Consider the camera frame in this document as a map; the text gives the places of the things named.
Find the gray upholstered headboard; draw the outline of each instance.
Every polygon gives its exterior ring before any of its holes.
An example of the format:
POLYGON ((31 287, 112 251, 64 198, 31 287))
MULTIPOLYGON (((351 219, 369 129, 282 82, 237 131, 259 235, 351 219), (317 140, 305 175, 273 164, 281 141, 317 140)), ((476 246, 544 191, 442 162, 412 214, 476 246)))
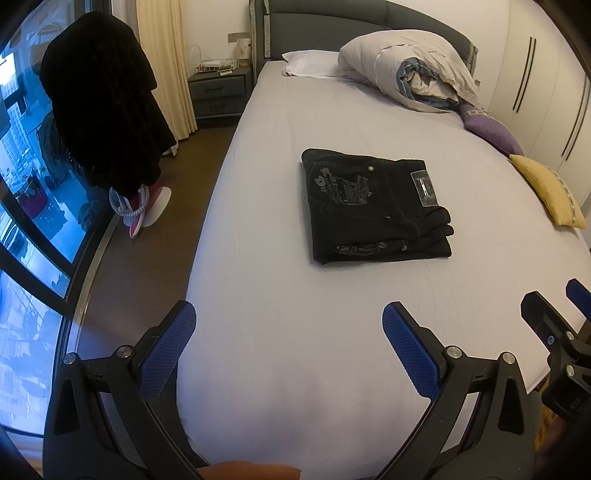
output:
POLYGON ((379 30, 427 30, 451 43, 474 74, 478 49, 464 35, 428 15, 387 0, 250 0, 252 61, 289 51, 339 51, 350 40, 379 30))

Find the drawer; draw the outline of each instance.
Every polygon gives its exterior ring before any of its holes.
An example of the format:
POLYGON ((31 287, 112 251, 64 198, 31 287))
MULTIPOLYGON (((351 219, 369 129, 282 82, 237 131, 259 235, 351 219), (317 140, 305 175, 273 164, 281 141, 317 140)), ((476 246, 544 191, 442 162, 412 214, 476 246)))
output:
POLYGON ((189 83, 193 100, 244 96, 244 78, 229 77, 189 83))
POLYGON ((211 100, 198 100, 193 102, 195 117, 226 115, 229 113, 242 113, 246 107, 245 97, 213 98, 211 100))

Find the white wardrobe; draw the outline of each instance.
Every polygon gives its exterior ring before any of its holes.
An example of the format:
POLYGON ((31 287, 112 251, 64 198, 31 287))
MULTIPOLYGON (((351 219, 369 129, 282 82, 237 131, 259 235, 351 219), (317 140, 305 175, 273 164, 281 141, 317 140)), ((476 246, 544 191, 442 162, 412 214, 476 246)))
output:
POLYGON ((533 0, 511 0, 509 36, 489 113, 524 154, 557 171, 582 204, 591 192, 591 87, 572 49, 533 0))

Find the window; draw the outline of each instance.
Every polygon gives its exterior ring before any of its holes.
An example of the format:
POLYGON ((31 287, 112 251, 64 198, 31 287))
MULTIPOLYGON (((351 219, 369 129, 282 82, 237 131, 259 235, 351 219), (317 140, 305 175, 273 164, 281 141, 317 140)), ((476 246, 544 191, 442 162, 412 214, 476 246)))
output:
POLYGON ((43 434, 61 315, 0 273, 0 423, 43 434))
POLYGON ((60 141, 39 80, 55 36, 103 0, 44 0, 0 51, 0 423, 42 434, 54 358, 110 216, 60 141))

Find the white bed sheet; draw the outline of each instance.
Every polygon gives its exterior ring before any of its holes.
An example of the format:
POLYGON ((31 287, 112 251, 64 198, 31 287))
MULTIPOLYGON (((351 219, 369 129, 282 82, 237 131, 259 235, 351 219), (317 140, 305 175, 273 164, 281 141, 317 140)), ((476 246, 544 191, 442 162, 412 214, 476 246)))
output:
POLYGON ((388 462, 428 403, 382 331, 386 304, 401 301, 469 355, 513 352, 530 390, 548 372, 547 351, 521 319, 521 299, 539 290, 578 330, 584 318, 564 288, 573 277, 591 286, 591 257, 580 232, 554 226, 513 166, 457 115, 410 111, 338 79, 284 77, 284 65, 264 67, 207 212, 178 410, 210 462, 363 478, 388 462), (422 158, 452 217, 451 258, 315 263, 306 148, 422 158))

